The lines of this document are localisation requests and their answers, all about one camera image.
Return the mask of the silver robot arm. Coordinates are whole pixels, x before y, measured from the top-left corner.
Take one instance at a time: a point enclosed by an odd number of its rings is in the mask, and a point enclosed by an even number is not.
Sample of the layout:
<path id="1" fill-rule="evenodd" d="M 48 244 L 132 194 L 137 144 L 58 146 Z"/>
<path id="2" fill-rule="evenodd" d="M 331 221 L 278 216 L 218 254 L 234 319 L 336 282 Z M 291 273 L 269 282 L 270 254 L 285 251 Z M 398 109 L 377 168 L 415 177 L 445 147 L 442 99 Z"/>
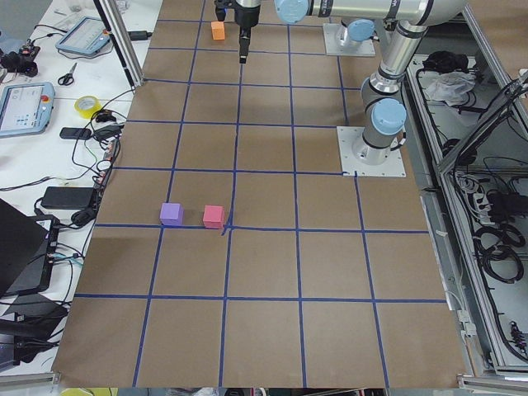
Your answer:
<path id="1" fill-rule="evenodd" d="M 362 163 L 380 165 L 386 161 L 391 144 L 402 130 L 407 111 L 395 98 L 400 82 L 422 37 L 430 26 L 455 17 L 466 1 L 276 1 L 278 17 L 295 24 L 306 16 L 350 17 L 397 22 L 379 67 L 365 80 L 361 97 L 366 125 L 351 145 Z"/>
<path id="2" fill-rule="evenodd" d="M 259 22 L 261 1 L 215 1 L 215 15 L 224 21 L 226 10 L 233 9 L 234 21 L 239 26 L 239 63 L 245 64 L 251 43 L 251 30 Z M 315 1 L 274 1 L 277 16 L 287 24 L 295 24 L 312 14 Z M 340 46 L 361 43 L 371 38 L 375 24 L 368 19 L 343 22 L 337 30 L 337 43 Z"/>

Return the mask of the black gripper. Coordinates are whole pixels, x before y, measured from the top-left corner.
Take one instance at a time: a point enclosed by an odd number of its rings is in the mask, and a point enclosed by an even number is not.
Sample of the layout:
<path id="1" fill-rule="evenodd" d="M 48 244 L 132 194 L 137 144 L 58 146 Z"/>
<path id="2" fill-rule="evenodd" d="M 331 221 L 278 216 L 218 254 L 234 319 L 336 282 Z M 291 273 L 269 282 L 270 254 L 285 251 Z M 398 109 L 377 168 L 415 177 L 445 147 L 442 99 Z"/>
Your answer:
<path id="1" fill-rule="evenodd" d="M 259 22 L 260 0 L 235 0 L 234 20 L 239 28 L 239 63 L 245 64 L 251 44 L 251 29 Z"/>

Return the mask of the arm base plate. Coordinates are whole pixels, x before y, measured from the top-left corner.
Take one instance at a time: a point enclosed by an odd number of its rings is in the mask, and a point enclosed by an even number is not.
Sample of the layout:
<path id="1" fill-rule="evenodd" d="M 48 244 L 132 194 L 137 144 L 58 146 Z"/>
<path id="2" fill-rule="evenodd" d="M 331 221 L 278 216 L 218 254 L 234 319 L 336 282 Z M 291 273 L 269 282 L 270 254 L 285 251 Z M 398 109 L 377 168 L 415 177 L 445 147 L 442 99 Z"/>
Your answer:
<path id="1" fill-rule="evenodd" d="M 326 55 L 374 57 L 375 48 L 372 41 L 374 33 L 375 26 L 371 20 L 358 19 L 346 25 L 324 23 Z"/>
<path id="2" fill-rule="evenodd" d="M 350 177 L 406 177 L 400 149 L 372 148 L 363 140 L 364 127 L 337 127 L 342 174 Z"/>

